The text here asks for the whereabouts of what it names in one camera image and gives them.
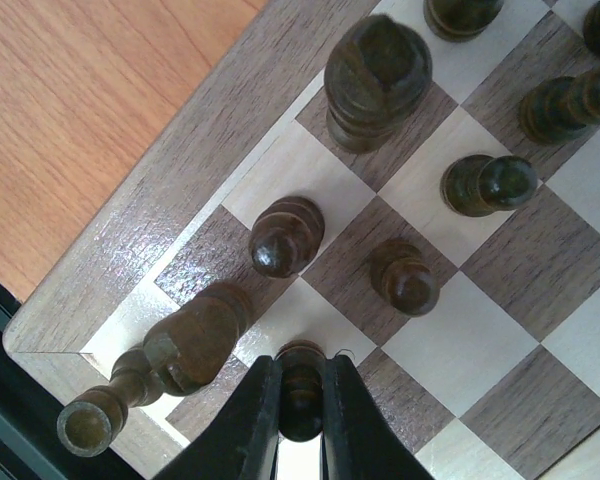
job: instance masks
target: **orange wood surface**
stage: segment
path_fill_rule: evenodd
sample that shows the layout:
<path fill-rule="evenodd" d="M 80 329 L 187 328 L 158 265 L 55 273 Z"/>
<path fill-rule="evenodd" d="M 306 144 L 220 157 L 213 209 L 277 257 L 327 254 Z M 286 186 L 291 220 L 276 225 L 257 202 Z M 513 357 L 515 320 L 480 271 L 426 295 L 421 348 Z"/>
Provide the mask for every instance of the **orange wood surface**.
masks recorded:
<path fill-rule="evenodd" d="M 16 297 L 265 2 L 0 1 L 0 282 Z"/>

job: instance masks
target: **light square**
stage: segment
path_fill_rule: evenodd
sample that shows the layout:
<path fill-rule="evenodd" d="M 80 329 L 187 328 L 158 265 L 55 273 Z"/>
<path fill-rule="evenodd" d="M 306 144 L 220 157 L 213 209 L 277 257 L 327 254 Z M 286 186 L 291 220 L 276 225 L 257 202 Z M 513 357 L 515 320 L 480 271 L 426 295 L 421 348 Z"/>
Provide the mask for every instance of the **light square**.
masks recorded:
<path fill-rule="evenodd" d="M 157 285 L 141 281 L 80 350 L 106 378 L 120 355 L 142 342 L 147 331 L 180 308 Z"/>
<path fill-rule="evenodd" d="M 542 344 L 600 397 L 600 288 Z"/>
<path fill-rule="evenodd" d="M 380 196 L 456 266 L 461 266 L 512 214 L 470 218 L 453 212 L 440 181 L 456 160 L 472 154 L 509 155 L 487 130 L 458 107 L 413 154 Z"/>
<path fill-rule="evenodd" d="M 589 9 L 597 2 L 598 0 L 558 0 L 551 9 L 564 20 L 564 23 L 582 36 L 584 17 L 587 16 Z"/>
<path fill-rule="evenodd" d="M 547 186 L 600 233 L 600 130 Z"/>
<path fill-rule="evenodd" d="M 327 358 L 344 351 L 356 365 L 375 348 L 371 340 L 302 278 L 238 341 L 234 355 L 250 367 L 260 355 L 275 357 L 292 340 L 318 344 Z"/>
<path fill-rule="evenodd" d="M 541 480 L 600 480 L 600 430 L 578 445 Z"/>
<path fill-rule="evenodd" d="M 416 454 L 436 480 L 474 480 L 488 472 L 489 480 L 522 480 L 491 448 L 457 418 Z"/>
<path fill-rule="evenodd" d="M 537 345 L 459 272 L 433 311 L 409 321 L 383 350 L 460 417 Z"/>
<path fill-rule="evenodd" d="M 223 205 L 247 228 L 275 200 L 301 195 L 325 219 L 323 251 L 375 196 L 362 180 L 297 121 L 255 164 Z"/>
<path fill-rule="evenodd" d="M 375 13 L 387 13 L 427 42 L 433 58 L 433 80 L 462 103 L 549 11 L 542 0 L 504 3 L 496 19 L 477 38 L 451 43 L 437 37 L 424 19 L 423 0 L 383 0 Z"/>

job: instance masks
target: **wood grain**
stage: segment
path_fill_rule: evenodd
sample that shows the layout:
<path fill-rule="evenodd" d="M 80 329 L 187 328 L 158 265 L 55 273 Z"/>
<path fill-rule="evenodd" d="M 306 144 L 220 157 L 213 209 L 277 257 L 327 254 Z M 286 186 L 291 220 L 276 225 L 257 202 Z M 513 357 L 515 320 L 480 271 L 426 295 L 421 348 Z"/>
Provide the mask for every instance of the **wood grain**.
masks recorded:
<path fill-rule="evenodd" d="M 520 129 L 518 104 L 542 81 L 579 75 L 597 64 L 582 39 L 549 12 L 471 94 L 463 107 L 512 154 L 529 160 L 538 176 L 546 181 L 593 132 L 565 145 L 537 145 Z"/>
<path fill-rule="evenodd" d="M 246 0 L 0 1 L 0 282 L 20 300 L 256 13 Z"/>
<path fill-rule="evenodd" d="M 409 317 L 380 297 L 369 280 L 367 257 L 385 240 L 402 238 L 418 248 L 444 285 L 456 267 L 380 197 L 351 222 L 303 275 L 376 345 L 384 345 Z"/>
<path fill-rule="evenodd" d="M 297 120 L 377 192 L 409 160 L 456 106 L 456 102 L 433 83 L 416 111 L 407 118 L 396 134 L 380 149 L 361 155 L 345 152 L 331 139 L 326 125 L 327 97 L 324 88 L 320 89 L 300 112 Z"/>
<path fill-rule="evenodd" d="M 249 255 L 251 232 L 220 206 L 156 279 L 179 305 L 214 282 L 230 282 L 251 299 L 257 320 L 293 283 L 297 275 L 271 279 L 260 275 Z"/>
<path fill-rule="evenodd" d="M 11 358 L 62 404 L 90 387 L 108 383 L 77 353 L 14 353 Z M 145 478 L 153 477 L 182 450 L 138 408 L 129 410 L 127 424 L 111 448 Z"/>
<path fill-rule="evenodd" d="M 600 425 L 600 399 L 539 346 L 461 420 L 535 479 Z"/>
<path fill-rule="evenodd" d="M 269 3 L 20 310 L 7 351 L 81 348 L 376 3 Z"/>
<path fill-rule="evenodd" d="M 454 416 L 376 348 L 358 367 L 369 393 L 400 441 L 416 453 Z"/>
<path fill-rule="evenodd" d="M 216 379 L 204 391 L 188 396 L 171 412 L 167 421 L 189 440 L 195 440 L 216 417 L 247 370 L 244 363 L 231 355 Z"/>
<path fill-rule="evenodd" d="M 542 186 L 462 271 L 542 341 L 600 287 L 600 234 Z"/>

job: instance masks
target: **chessboard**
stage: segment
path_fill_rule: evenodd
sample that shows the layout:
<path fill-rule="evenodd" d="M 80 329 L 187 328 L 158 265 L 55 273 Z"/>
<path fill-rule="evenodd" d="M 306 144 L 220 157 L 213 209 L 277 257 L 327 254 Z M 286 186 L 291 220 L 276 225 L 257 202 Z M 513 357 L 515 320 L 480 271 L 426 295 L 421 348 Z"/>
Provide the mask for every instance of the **chessboard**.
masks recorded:
<path fill-rule="evenodd" d="M 158 320 L 230 280 L 258 320 L 216 380 L 133 409 L 113 443 L 145 477 L 204 430 L 258 356 L 305 339 L 351 357 L 438 480 L 600 480 L 600 128 L 544 147 L 517 120 L 531 88 L 600 64 L 581 38 L 595 2 L 509 0 L 463 44 L 433 35 L 422 0 L 304 3 L 273 0 L 254 21 L 14 319 L 7 351 L 67 403 L 106 383 Z M 387 144 L 354 155 L 327 132 L 323 68 L 371 12 L 425 39 L 434 83 Z M 476 153 L 529 160 L 533 199 L 452 212 L 440 179 Z M 326 232 L 303 272 L 274 280 L 251 268 L 247 243 L 285 195 L 313 200 Z M 366 258 L 391 238 L 418 247 L 441 284 L 423 317 L 371 288 Z M 278 478 L 318 478 L 315 442 L 280 448 Z"/>

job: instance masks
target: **walnut wood square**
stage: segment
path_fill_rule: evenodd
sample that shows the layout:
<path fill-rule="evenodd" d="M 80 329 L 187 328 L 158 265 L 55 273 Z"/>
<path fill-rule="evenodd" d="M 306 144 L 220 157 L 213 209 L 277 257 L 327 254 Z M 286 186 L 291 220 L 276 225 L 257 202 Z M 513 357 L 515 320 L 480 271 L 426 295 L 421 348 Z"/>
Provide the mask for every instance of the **walnut wood square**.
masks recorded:
<path fill-rule="evenodd" d="M 542 341 L 600 287 L 600 234 L 542 186 L 461 270 Z"/>
<path fill-rule="evenodd" d="M 582 38 L 549 12 L 471 94 L 463 107 L 511 153 L 529 160 L 546 181 L 593 133 L 565 145 L 537 145 L 520 129 L 518 104 L 542 81 L 563 75 L 575 76 L 597 63 Z"/>
<path fill-rule="evenodd" d="M 412 453 L 455 418 L 379 348 L 360 364 L 358 371 L 389 426 Z"/>
<path fill-rule="evenodd" d="M 418 109 L 379 150 L 357 155 L 340 149 L 326 125 L 327 97 L 322 88 L 297 120 L 374 191 L 379 191 L 456 108 L 456 102 L 433 83 Z"/>
<path fill-rule="evenodd" d="M 600 398 L 539 346 L 461 420 L 534 479 L 600 425 Z"/>
<path fill-rule="evenodd" d="M 250 231 L 224 207 L 218 207 L 156 279 L 182 305 L 215 281 L 233 282 L 251 298 L 259 318 L 297 276 L 272 280 L 258 274 L 248 251 Z"/>
<path fill-rule="evenodd" d="M 372 288 L 367 256 L 390 238 L 404 238 L 422 252 L 440 286 L 456 267 L 380 197 L 351 222 L 302 277 L 376 345 L 384 345 L 409 319 Z"/>
<path fill-rule="evenodd" d="M 167 421 L 189 440 L 195 440 L 224 406 L 247 370 L 244 363 L 231 355 L 215 380 L 199 394 L 185 398 Z"/>

